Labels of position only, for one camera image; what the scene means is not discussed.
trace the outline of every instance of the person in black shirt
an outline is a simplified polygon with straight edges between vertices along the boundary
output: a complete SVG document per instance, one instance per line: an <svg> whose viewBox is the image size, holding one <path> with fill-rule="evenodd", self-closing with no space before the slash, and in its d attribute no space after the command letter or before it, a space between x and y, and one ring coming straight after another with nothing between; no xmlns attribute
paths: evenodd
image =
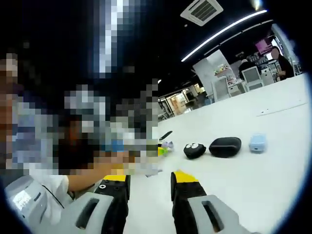
<svg viewBox="0 0 312 234"><path fill-rule="evenodd" d="M243 59L241 65L239 66L239 77L241 80L245 80L242 71L251 68L251 67L256 67L256 64L254 62L249 62L247 59Z"/></svg>
<svg viewBox="0 0 312 234"><path fill-rule="evenodd" d="M281 55L279 52L278 47L273 46L272 51L271 51L271 56L273 59L277 59L278 63L281 67L281 70L277 76L280 78L280 80L285 80L287 78L293 77L293 67L291 64L288 62L288 60Z"/></svg>

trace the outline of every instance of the black object with eyes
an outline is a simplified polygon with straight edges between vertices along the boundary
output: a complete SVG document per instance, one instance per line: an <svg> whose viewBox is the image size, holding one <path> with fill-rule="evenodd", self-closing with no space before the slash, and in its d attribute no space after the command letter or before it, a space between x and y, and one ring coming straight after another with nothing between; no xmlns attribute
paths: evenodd
<svg viewBox="0 0 312 234"><path fill-rule="evenodd" d="M183 151L188 159L195 159L205 153L206 147L203 144L192 143L187 144Z"/></svg>

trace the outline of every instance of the air vent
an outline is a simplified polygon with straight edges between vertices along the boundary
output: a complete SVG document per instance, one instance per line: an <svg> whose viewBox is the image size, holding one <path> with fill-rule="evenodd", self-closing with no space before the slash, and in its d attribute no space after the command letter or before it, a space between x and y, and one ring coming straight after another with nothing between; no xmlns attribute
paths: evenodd
<svg viewBox="0 0 312 234"><path fill-rule="evenodd" d="M216 0L195 0L180 16L199 26L203 26L222 11L223 8Z"/></svg>

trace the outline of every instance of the black earbud case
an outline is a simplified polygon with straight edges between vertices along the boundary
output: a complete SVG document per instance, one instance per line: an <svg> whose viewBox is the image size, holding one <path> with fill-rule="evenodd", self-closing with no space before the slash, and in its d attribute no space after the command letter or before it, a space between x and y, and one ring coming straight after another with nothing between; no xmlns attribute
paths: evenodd
<svg viewBox="0 0 312 234"><path fill-rule="evenodd" d="M241 145L242 142L237 137L222 137L211 143L209 151L215 157L233 157L238 153Z"/></svg>

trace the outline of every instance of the light blue case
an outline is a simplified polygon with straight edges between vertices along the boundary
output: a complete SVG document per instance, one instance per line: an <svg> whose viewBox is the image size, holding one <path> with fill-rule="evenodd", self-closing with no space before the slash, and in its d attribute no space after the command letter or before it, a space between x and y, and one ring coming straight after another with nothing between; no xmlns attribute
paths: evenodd
<svg viewBox="0 0 312 234"><path fill-rule="evenodd" d="M267 139L264 134L255 134L250 139L249 149L252 153L263 153L267 148Z"/></svg>

